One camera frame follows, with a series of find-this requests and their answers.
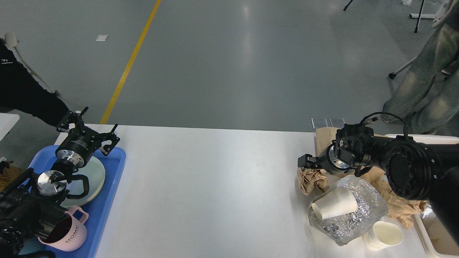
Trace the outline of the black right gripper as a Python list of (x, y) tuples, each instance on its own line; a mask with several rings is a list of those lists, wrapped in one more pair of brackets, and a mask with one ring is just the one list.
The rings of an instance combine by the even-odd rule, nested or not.
[(318, 157), (313, 157), (311, 154), (304, 154), (297, 159), (297, 167), (301, 170), (313, 169), (320, 170), (324, 169), (326, 172), (337, 175), (337, 174), (351, 174), (354, 172), (347, 163), (339, 160), (335, 156), (335, 146), (330, 144)]

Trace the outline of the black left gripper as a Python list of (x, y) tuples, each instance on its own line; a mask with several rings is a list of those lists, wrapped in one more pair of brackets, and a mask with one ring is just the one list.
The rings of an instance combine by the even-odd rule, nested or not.
[(106, 133), (97, 133), (89, 130), (82, 116), (89, 109), (86, 106), (80, 112), (68, 111), (56, 126), (56, 131), (67, 133), (61, 145), (56, 150), (58, 160), (64, 160), (75, 168), (82, 168), (98, 149), (104, 156), (108, 156), (116, 147), (120, 138), (115, 131), (119, 124), (115, 124), (111, 131)]

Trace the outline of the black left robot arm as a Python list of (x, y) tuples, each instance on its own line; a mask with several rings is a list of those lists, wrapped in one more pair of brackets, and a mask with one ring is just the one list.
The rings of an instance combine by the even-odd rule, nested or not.
[(65, 252), (85, 243), (89, 214), (79, 206), (62, 207), (62, 202), (89, 194), (90, 181), (86, 175), (77, 174), (78, 170), (97, 150), (107, 156), (120, 142), (118, 124), (109, 132), (99, 133), (82, 120), (86, 111), (68, 111), (59, 122), (56, 130), (68, 135), (57, 147), (50, 170), (37, 174), (28, 168), (1, 191), (2, 258), (19, 258), (32, 237)]

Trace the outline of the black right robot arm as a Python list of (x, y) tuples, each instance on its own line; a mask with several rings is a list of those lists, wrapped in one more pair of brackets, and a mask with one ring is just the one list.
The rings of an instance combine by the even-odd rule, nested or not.
[(372, 167), (385, 171), (397, 196), (408, 200), (426, 200), (437, 218), (457, 244), (459, 241), (459, 146), (425, 144), (403, 134), (395, 138), (376, 137), (368, 125), (377, 121), (377, 113), (364, 116), (358, 124), (344, 124), (335, 139), (317, 157), (298, 158), (301, 169), (325, 169), (330, 173), (353, 172), (360, 177)]

